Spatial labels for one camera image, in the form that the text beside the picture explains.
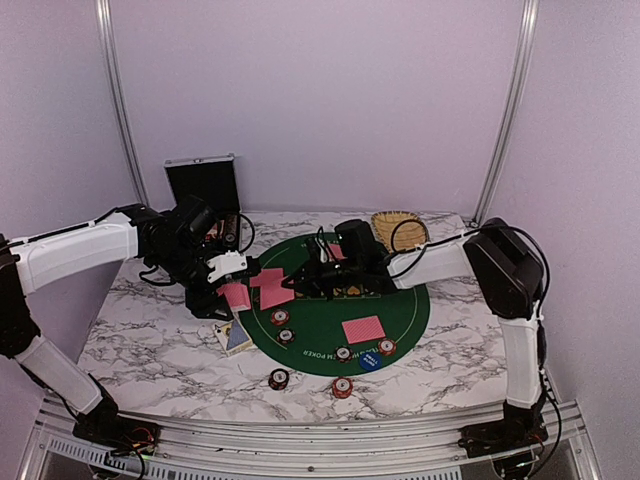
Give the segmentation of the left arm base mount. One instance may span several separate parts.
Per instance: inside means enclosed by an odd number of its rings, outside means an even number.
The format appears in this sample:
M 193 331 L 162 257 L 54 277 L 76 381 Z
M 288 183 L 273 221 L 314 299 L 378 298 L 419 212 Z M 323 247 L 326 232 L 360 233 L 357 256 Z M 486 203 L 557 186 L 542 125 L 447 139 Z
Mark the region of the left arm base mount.
M 115 422 L 103 426 L 77 422 L 73 428 L 73 435 L 76 438 L 110 447 L 117 455 L 152 454 L 157 446 L 160 427 L 152 422 L 118 417 Z

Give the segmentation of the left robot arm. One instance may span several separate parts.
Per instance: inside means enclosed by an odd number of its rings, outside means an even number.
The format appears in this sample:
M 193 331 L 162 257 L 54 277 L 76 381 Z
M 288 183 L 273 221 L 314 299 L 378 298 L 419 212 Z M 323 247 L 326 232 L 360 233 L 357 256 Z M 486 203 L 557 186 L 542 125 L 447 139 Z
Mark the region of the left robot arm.
M 140 259 L 183 287 L 196 317 L 217 312 L 216 290 L 247 266 L 244 254 L 205 241 L 215 213 L 189 197 L 171 210 L 115 207 L 91 221 L 1 241 L 1 355 L 58 394 L 78 421 L 106 445 L 125 438 L 126 423 L 105 388 L 85 373 L 36 323 L 29 298 L 73 277 Z

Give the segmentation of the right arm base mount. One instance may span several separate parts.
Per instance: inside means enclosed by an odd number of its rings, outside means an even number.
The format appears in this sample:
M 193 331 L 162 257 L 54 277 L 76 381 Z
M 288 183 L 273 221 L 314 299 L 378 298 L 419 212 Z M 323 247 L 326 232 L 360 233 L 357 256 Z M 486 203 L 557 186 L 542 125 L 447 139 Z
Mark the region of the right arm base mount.
M 526 430 L 521 423 L 499 420 L 461 428 L 457 444 L 469 458 L 477 458 L 542 444 L 548 438 L 545 426 Z

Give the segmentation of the dark poker chip stack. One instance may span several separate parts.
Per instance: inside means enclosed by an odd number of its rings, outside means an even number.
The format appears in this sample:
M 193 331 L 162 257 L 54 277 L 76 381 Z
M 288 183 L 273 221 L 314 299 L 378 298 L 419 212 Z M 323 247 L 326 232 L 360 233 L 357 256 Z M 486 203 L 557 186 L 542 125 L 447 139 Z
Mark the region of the dark poker chip stack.
M 274 369 L 268 379 L 268 385 L 272 390 L 284 390 L 289 383 L 289 373 L 281 368 Z

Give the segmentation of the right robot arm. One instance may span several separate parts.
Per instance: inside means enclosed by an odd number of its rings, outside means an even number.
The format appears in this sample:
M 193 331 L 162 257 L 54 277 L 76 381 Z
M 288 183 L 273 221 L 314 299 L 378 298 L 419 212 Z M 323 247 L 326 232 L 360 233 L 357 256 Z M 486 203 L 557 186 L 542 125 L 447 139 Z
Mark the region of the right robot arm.
M 502 417 L 495 438 L 515 448 L 542 423 L 546 402 L 546 340 L 542 307 L 550 287 L 547 260 L 524 230 L 494 217 L 454 236 L 404 250 L 386 248 L 360 219 L 334 229 L 343 256 L 322 233 L 305 241 L 306 258 L 282 282 L 308 297 L 331 299 L 338 288 L 362 286 L 380 295 L 448 281 L 474 284 L 498 323 L 507 367 Z

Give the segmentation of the red poker chip stack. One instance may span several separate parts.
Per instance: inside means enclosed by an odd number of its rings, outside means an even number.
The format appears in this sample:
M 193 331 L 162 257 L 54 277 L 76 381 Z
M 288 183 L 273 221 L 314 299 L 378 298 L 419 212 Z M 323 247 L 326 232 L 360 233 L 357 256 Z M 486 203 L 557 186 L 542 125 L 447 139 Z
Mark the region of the red poker chip stack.
M 353 391 L 353 383 L 349 378 L 338 377 L 332 382 L 332 393 L 338 399 L 348 398 Z

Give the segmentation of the pink playing card deck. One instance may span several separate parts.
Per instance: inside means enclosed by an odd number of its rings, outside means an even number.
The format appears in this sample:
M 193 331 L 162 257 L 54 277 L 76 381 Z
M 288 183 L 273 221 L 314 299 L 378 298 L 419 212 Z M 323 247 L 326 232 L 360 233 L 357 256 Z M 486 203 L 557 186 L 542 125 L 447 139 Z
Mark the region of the pink playing card deck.
M 232 312 L 251 309 L 248 287 L 241 282 L 222 285 L 218 288 L 217 293 L 227 301 Z

